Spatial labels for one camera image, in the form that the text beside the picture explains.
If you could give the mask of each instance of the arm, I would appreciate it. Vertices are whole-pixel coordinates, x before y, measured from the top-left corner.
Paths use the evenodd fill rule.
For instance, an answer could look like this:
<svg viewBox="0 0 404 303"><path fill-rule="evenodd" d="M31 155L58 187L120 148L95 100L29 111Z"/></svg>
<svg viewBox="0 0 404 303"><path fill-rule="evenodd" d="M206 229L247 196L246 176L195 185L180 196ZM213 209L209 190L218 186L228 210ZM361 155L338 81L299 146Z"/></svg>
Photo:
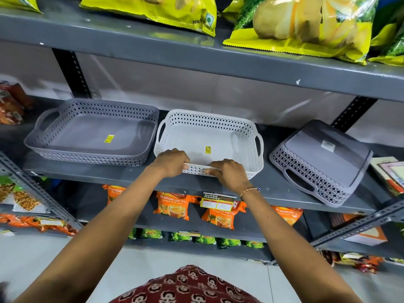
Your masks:
<svg viewBox="0 0 404 303"><path fill-rule="evenodd" d="M86 302L123 247L154 187L187 168L177 149L161 153L118 198L105 207L63 248L14 301Z"/></svg>
<svg viewBox="0 0 404 303"><path fill-rule="evenodd" d="M220 171L208 169L206 172L239 195L254 187L248 181L243 166L233 160L213 162L211 166ZM302 302L361 302L341 276L276 213L259 191L247 191L243 200L258 222L279 267Z"/></svg>

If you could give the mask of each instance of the hand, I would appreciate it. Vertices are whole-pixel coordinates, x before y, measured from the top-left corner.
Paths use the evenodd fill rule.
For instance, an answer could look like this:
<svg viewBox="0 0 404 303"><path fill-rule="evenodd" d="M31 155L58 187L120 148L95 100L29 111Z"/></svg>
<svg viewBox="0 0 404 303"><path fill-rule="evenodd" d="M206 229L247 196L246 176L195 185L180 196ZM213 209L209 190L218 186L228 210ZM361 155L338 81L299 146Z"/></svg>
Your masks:
<svg viewBox="0 0 404 303"><path fill-rule="evenodd" d="M244 190L254 187L247 178L243 165L232 159L212 162L209 166L217 169L205 169L205 173L213 175L219 182L231 191L241 194Z"/></svg>
<svg viewBox="0 0 404 303"><path fill-rule="evenodd" d="M178 151L174 148L160 153L149 167L157 171L162 178L174 177L182 173L182 170L188 169L189 157L184 151Z"/></svg>

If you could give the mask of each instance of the white plastic basket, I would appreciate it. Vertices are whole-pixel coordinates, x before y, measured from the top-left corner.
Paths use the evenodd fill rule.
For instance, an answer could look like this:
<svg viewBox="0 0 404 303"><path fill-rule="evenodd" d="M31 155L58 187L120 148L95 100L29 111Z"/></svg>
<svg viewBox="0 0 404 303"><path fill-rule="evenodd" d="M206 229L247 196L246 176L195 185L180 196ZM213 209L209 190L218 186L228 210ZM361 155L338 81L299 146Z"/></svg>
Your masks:
<svg viewBox="0 0 404 303"><path fill-rule="evenodd" d="M212 161L225 158L242 164L248 178L264 168L262 137L247 119L174 109L160 123L156 136L155 156L173 148L185 151L191 163L184 173L210 176L204 170Z"/></svg>

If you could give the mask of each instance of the logo on bag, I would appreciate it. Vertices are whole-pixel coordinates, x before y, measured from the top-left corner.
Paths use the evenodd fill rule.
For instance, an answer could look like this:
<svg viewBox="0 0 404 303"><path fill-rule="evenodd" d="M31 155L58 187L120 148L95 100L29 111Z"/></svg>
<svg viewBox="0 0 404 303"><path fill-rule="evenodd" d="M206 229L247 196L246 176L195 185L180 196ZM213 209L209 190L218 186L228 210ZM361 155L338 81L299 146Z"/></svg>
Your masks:
<svg viewBox="0 0 404 303"><path fill-rule="evenodd" d="M215 17L212 16L211 14L207 13L205 16L205 21L206 21L207 25L209 25L209 27L211 27L213 22L215 21Z"/></svg>

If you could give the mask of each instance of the forearm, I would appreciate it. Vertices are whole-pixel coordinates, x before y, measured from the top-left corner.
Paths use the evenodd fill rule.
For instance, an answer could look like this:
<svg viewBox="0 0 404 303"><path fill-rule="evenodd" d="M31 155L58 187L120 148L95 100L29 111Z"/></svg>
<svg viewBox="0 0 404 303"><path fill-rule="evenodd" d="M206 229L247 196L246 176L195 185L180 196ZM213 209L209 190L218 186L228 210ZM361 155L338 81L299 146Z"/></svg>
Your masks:
<svg viewBox="0 0 404 303"><path fill-rule="evenodd" d="M361 302L341 276L273 210L258 191L248 191L243 199L302 302Z"/></svg>
<svg viewBox="0 0 404 303"><path fill-rule="evenodd" d="M66 245L15 302L28 302L31 291L38 289L56 292L59 302L85 302L123 247L160 179L156 170L146 168ZM53 295L43 296L42 302L54 302Z"/></svg>

